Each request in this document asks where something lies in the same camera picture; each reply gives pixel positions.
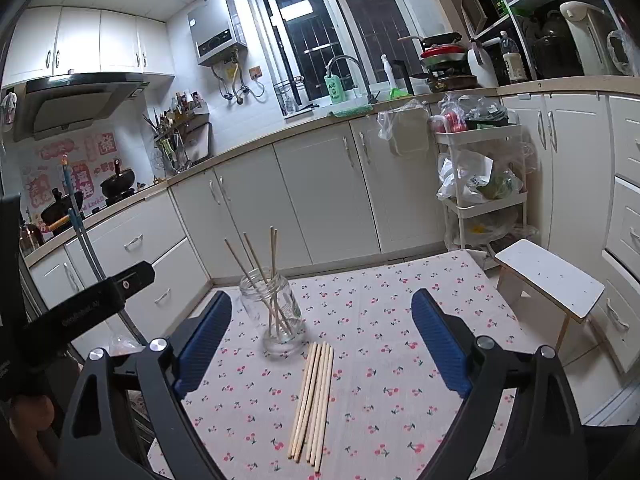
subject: range hood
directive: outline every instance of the range hood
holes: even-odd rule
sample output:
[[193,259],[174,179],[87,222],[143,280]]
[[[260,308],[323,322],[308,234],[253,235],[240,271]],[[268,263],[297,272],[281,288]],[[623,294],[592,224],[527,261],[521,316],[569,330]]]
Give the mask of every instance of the range hood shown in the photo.
[[16,85],[14,141],[86,128],[109,117],[143,86],[142,74],[121,72],[50,76]]

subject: white stool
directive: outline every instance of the white stool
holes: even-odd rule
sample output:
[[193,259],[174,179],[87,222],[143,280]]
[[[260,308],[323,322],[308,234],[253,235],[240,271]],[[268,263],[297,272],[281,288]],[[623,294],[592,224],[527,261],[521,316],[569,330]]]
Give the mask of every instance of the white stool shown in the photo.
[[603,284],[528,240],[517,241],[496,254],[495,259],[501,267],[498,292],[509,306],[520,299],[524,282],[565,312],[556,351],[569,319],[584,323],[604,291]]

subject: tablecloth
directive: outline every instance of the tablecloth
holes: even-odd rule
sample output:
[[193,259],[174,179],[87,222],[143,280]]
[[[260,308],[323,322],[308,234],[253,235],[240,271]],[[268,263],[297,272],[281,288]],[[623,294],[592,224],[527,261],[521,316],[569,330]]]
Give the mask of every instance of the tablecloth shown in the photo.
[[[286,457],[306,346],[288,356],[267,355],[233,290],[225,338],[199,389],[182,402],[229,479],[417,478],[461,404],[412,320],[411,297],[420,288],[476,335],[490,335],[505,349],[538,347],[466,251],[291,284],[305,340],[335,348],[321,473],[314,475],[304,458]],[[513,394],[505,391],[475,475],[493,465]],[[149,459],[156,472],[171,477],[157,441]]]

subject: window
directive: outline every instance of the window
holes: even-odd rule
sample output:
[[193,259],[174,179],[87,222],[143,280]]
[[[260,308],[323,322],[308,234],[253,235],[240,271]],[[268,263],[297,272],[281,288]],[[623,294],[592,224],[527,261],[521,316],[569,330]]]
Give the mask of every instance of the window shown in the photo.
[[[404,60],[411,73],[422,71],[412,42],[397,41],[416,33],[401,0],[255,1],[274,70],[280,81],[291,82],[298,105],[330,103],[326,66],[340,54],[359,59],[372,84],[386,81],[382,54]],[[360,71],[351,62],[339,60],[332,73],[340,76],[349,97],[356,87],[364,93]]]

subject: glass jar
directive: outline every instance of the glass jar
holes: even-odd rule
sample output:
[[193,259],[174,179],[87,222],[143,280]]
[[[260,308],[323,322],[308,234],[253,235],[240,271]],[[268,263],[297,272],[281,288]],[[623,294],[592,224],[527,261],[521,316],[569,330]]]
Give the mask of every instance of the glass jar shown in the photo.
[[[271,276],[271,269],[262,272]],[[240,281],[242,306],[262,337],[264,348],[273,354],[295,350],[302,344],[302,314],[289,280],[276,273],[265,283],[258,269],[249,276],[255,286],[246,277]]]

